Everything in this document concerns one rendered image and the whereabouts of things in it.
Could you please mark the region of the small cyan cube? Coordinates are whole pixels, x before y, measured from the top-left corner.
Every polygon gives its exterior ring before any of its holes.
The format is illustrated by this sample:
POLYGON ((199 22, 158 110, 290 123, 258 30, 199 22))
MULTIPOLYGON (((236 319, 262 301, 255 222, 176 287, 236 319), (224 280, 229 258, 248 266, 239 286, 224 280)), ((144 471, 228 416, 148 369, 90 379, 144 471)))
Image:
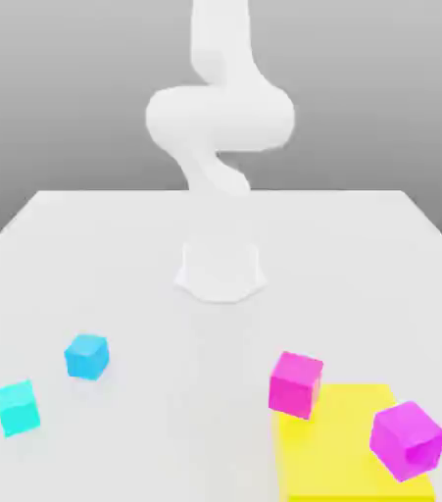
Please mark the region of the small cyan cube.
POLYGON ((5 437, 32 430, 40 425, 30 380, 0 387, 0 423, 5 437))

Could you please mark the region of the small blue cube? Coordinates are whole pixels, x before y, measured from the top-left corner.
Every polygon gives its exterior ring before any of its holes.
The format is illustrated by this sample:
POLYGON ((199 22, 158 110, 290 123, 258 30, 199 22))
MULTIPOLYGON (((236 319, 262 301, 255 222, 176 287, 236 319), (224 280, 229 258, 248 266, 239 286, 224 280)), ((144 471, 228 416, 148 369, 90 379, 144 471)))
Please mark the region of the small blue cube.
POLYGON ((70 377, 96 380, 103 374, 110 360, 107 338, 81 333, 65 350, 64 356, 70 377))

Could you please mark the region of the small pink cube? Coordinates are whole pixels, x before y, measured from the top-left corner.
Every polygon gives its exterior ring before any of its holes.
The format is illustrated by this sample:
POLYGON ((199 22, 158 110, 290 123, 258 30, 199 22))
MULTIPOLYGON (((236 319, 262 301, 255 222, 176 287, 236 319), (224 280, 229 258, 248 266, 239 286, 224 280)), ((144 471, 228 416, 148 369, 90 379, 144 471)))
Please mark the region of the small pink cube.
POLYGON ((269 408, 308 420, 318 400, 323 361, 283 351, 270 374, 269 408))

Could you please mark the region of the small magenta cube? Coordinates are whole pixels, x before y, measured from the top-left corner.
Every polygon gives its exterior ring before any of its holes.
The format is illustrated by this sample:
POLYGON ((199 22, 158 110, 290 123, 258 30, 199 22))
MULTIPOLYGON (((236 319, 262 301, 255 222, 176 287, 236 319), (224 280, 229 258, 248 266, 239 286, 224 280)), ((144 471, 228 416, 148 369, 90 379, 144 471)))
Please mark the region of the small magenta cube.
POLYGON ((375 414, 370 450, 399 482, 434 470, 442 454, 442 427, 414 401, 375 414))

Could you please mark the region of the large yellow box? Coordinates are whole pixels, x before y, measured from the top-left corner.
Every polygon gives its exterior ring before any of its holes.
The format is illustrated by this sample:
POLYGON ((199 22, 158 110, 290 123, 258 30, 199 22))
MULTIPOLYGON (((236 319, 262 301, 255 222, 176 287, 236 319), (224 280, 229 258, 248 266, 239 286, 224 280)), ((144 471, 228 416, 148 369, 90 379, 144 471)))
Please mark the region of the large yellow box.
POLYGON ((326 383, 311 417, 271 416, 278 502, 436 502, 429 476, 400 482, 369 448, 387 384, 326 383))

